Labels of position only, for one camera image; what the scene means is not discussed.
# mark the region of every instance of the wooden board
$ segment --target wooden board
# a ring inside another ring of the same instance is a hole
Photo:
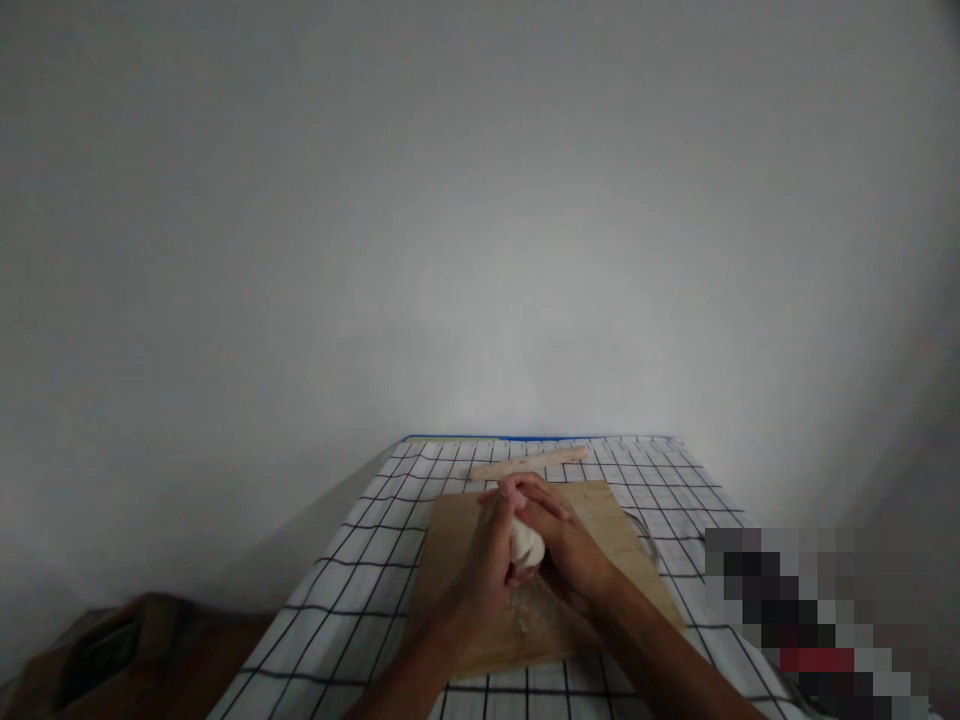
[[[613,564],[682,631],[683,618],[607,484],[598,481],[555,487]],[[476,493],[441,495],[434,502],[410,600],[408,632],[423,622],[460,572],[479,512]],[[553,662],[595,651],[599,644],[590,626],[558,601],[537,577],[513,591],[510,605],[478,634],[460,658],[454,677]]]

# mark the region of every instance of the hand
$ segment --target hand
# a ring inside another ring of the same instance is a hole
[[[536,571],[518,572],[510,562],[515,498],[497,495],[485,500],[463,569],[448,591],[453,602],[469,606],[480,623],[492,620],[507,604],[510,590]]]
[[[540,574],[557,597],[589,617],[609,593],[618,570],[570,503],[537,473],[523,475],[516,480],[517,488],[534,502],[518,508],[517,517],[543,536],[548,555]]]

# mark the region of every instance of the dough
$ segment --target dough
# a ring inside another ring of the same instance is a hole
[[[511,524],[513,557],[510,560],[520,570],[539,565],[546,551],[540,533],[517,518],[513,518]]]

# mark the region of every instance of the rolling pin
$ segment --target rolling pin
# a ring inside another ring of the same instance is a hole
[[[499,480],[510,473],[524,472],[541,467],[552,467],[562,465],[565,462],[576,462],[583,460],[590,455],[590,450],[586,445],[577,445],[572,448],[560,448],[551,450],[542,455],[528,455],[527,457],[517,458],[516,460],[504,460],[493,465],[481,465],[470,471],[471,482],[481,480]]]

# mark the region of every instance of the checkered tablecloth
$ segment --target checkered tablecloth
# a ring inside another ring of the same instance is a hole
[[[668,437],[400,443],[357,499],[326,552],[277,615],[210,720],[337,718],[397,651],[434,499],[474,492],[470,468],[586,444],[578,463],[541,469],[550,482],[606,480],[641,518],[690,643],[767,717],[808,715],[775,668],[705,608],[707,527],[753,527],[684,444]],[[431,718],[637,718],[642,701],[607,654],[456,680]]]

